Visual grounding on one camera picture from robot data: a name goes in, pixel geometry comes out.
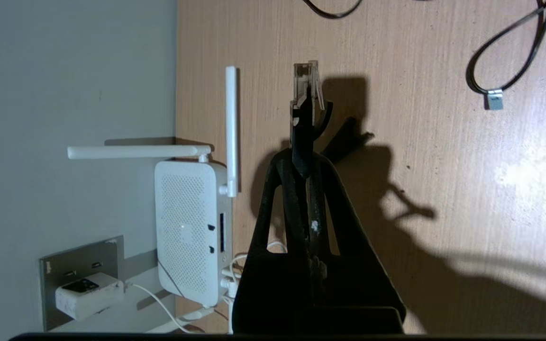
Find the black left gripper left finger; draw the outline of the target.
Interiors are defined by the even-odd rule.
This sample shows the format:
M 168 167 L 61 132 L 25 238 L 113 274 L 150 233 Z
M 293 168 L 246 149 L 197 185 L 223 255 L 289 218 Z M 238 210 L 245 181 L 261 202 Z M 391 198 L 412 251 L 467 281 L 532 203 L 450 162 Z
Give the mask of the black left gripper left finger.
M 286 231 L 284 254 L 267 249 L 277 188 L 282 188 Z M 309 219 L 305 181 L 286 148 L 265 173 L 258 215 L 232 312 L 236 334 L 288 334 L 295 313 L 311 304 L 308 261 Z

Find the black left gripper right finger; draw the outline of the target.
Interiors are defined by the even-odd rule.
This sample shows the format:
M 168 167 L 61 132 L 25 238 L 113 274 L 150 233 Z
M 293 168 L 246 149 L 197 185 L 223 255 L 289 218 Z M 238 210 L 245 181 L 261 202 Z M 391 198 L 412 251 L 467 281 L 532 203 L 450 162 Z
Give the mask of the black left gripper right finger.
M 314 156 L 309 256 L 316 327 L 334 334 L 401 334 L 407 309 L 381 264 L 334 164 Z

